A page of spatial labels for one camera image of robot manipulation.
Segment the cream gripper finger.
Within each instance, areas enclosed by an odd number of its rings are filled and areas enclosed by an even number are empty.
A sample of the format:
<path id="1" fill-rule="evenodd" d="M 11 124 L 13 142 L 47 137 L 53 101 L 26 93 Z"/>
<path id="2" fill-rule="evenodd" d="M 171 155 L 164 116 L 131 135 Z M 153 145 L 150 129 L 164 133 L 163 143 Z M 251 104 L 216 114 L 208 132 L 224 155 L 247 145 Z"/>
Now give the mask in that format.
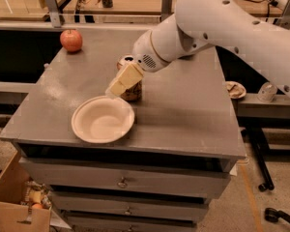
<path id="1" fill-rule="evenodd" d="M 140 82 L 143 77 L 144 71 L 137 63 L 128 63 L 118 71 L 109 83 L 105 94 L 112 99 L 120 97 L 129 88 Z"/>

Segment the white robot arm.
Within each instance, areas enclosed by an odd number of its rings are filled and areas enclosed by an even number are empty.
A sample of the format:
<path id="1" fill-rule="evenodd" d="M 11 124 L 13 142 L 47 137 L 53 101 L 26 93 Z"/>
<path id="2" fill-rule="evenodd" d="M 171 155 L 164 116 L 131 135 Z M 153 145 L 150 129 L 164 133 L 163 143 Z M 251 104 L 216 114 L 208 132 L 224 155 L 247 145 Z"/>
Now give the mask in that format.
<path id="1" fill-rule="evenodd" d="M 257 19 L 233 0 L 177 0 L 174 14 L 134 43 L 133 62 L 119 70 L 105 93 L 118 97 L 145 72 L 210 45 L 235 54 L 290 98 L 290 30 Z"/>

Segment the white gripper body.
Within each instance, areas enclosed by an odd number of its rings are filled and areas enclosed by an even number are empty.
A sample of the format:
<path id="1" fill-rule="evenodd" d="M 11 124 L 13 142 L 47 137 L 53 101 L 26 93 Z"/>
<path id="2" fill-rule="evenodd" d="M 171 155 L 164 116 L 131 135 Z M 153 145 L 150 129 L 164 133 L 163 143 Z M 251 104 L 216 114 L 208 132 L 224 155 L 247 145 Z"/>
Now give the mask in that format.
<path id="1" fill-rule="evenodd" d="M 134 43 L 132 56 L 140 68 L 148 73 L 155 73 L 168 66 L 162 58 L 162 44 L 154 30 L 148 30 Z"/>

